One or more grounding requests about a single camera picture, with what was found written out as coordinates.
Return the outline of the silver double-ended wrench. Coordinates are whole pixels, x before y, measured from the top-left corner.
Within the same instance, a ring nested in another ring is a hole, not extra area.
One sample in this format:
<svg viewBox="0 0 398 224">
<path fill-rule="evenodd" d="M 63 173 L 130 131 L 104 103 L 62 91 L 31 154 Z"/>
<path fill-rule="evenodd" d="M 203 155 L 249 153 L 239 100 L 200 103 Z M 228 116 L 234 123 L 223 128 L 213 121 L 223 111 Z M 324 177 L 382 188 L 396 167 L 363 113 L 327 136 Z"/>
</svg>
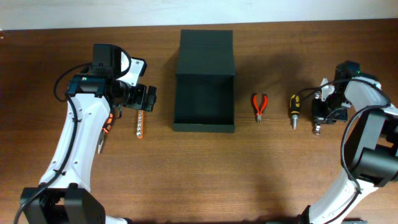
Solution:
<svg viewBox="0 0 398 224">
<path fill-rule="evenodd" d="M 318 123 L 315 123 L 314 124 L 314 129 L 313 129 L 313 133 L 315 134 L 315 135 L 320 135 L 320 133 L 321 133 L 321 124 L 318 124 Z"/>
</svg>

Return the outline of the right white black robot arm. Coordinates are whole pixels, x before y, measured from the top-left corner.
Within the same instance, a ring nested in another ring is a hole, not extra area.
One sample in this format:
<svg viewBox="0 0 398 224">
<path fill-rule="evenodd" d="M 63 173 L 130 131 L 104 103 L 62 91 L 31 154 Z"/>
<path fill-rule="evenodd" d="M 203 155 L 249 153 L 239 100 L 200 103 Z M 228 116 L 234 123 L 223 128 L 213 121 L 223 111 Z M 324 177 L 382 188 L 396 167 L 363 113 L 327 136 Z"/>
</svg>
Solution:
<svg viewBox="0 0 398 224">
<path fill-rule="evenodd" d="M 332 81 L 310 88 L 313 132 L 323 124 L 347 123 L 340 144 L 342 170 L 326 192 L 297 217 L 297 223 L 346 223 L 366 196 L 397 181 L 397 108 L 379 79 L 357 62 L 335 68 Z"/>
</svg>

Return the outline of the orange socket bit rail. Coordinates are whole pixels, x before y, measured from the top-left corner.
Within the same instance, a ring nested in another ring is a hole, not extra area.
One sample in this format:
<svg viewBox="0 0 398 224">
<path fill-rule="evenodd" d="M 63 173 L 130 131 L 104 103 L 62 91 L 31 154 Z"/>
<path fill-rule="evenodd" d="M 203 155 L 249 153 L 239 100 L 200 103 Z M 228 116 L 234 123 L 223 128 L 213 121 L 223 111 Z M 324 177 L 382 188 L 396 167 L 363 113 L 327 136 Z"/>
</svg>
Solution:
<svg viewBox="0 0 398 224">
<path fill-rule="evenodd" d="M 137 128 L 136 128 L 136 137 L 138 139 L 143 138 L 143 125 L 144 125 L 144 112 L 139 110 L 137 112 Z"/>
</svg>

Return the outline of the small red cutting pliers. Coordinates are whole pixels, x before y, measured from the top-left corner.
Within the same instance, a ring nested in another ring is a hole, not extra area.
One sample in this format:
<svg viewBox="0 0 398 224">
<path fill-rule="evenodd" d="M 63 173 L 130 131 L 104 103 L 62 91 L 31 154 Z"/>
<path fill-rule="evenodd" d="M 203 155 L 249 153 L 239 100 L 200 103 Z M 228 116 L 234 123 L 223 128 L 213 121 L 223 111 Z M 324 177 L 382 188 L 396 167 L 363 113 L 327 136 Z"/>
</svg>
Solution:
<svg viewBox="0 0 398 224">
<path fill-rule="evenodd" d="M 261 99 L 261 103 L 259 104 L 257 102 L 257 99 Z M 254 109 L 256 111 L 256 121 L 257 123 L 260 123 L 262 121 L 262 116 L 265 108 L 267 107 L 268 104 L 268 97 L 266 94 L 262 94 L 259 96 L 258 94 L 254 94 L 252 97 L 252 104 L 254 106 Z"/>
</svg>

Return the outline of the orange black long-nose pliers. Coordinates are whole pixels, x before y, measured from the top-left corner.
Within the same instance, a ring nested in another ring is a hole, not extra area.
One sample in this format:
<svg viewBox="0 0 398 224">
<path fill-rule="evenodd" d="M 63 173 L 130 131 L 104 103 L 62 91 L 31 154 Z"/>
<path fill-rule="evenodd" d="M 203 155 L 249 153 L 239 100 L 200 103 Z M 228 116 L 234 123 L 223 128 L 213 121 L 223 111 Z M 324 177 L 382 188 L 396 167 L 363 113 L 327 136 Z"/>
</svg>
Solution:
<svg viewBox="0 0 398 224">
<path fill-rule="evenodd" d="M 105 142 L 105 137 L 106 135 L 110 132 L 112 126 L 114 123 L 114 112 L 110 112 L 108 119 L 105 121 L 104 126 L 101 129 L 98 143 L 97 143 L 97 154 L 101 153 L 101 150 L 103 148 L 103 144 Z"/>
</svg>

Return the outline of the yellow black stubby screwdriver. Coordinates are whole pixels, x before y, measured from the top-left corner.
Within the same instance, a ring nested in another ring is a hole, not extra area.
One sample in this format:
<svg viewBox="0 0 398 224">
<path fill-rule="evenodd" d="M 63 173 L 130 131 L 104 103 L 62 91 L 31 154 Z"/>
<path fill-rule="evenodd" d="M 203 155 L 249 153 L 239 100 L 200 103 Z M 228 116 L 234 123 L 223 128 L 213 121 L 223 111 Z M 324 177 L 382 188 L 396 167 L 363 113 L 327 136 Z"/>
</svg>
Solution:
<svg viewBox="0 0 398 224">
<path fill-rule="evenodd" d="M 290 117 L 293 129 L 297 128 L 297 123 L 300 114 L 299 109 L 300 109 L 300 98 L 298 95 L 292 95 L 290 99 Z"/>
</svg>

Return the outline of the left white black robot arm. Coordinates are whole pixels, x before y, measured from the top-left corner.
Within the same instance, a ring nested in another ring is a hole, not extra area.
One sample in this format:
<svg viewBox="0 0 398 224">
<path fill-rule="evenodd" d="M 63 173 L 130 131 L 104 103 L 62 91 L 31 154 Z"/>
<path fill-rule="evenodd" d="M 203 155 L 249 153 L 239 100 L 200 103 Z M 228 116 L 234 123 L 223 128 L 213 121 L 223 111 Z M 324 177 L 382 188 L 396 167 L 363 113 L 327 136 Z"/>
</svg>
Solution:
<svg viewBox="0 0 398 224">
<path fill-rule="evenodd" d="M 131 223 L 106 214 L 90 193 L 91 168 L 105 134 L 123 108 L 151 112 L 156 87 L 138 83 L 147 63 L 113 44 L 95 44 L 93 60 L 77 66 L 64 102 L 67 116 L 55 154 L 37 187 L 26 187 L 14 223 Z"/>
</svg>

